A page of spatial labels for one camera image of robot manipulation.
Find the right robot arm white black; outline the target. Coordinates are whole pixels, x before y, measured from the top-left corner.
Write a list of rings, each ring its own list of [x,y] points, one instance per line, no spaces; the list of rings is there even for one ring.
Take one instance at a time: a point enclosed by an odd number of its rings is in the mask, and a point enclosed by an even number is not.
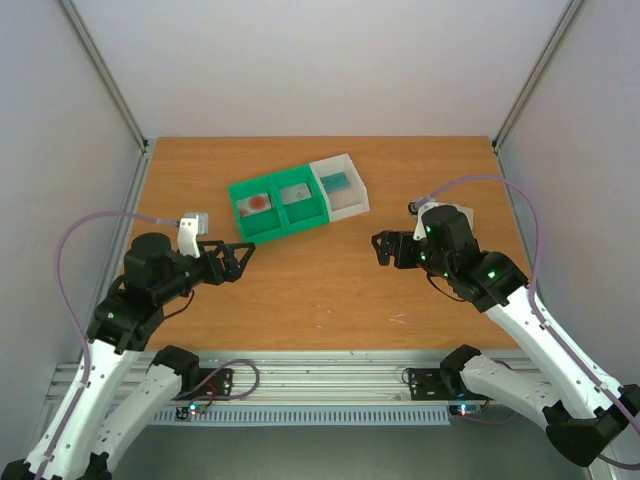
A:
[[[527,276],[505,254],[480,249],[467,216],[429,202],[412,231],[384,230],[371,239],[380,265],[421,269],[441,278],[461,302],[498,325],[543,375],[541,382],[463,345],[440,363],[453,396],[475,394],[539,426],[570,462],[590,466],[627,428],[639,426],[639,387],[604,372],[561,328]]]

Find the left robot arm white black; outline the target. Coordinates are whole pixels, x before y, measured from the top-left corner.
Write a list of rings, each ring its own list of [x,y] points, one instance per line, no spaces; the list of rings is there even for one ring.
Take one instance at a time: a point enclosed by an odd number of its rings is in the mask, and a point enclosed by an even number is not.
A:
[[[203,382],[196,354],[159,351],[139,385],[119,405],[114,396],[155,330],[165,306],[191,298],[200,284],[239,280],[252,242],[196,241],[185,252],[168,236],[136,237],[124,272],[94,310],[87,351],[54,419],[24,459],[6,465],[4,479],[109,479],[126,450],[169,401],[195,395]]]

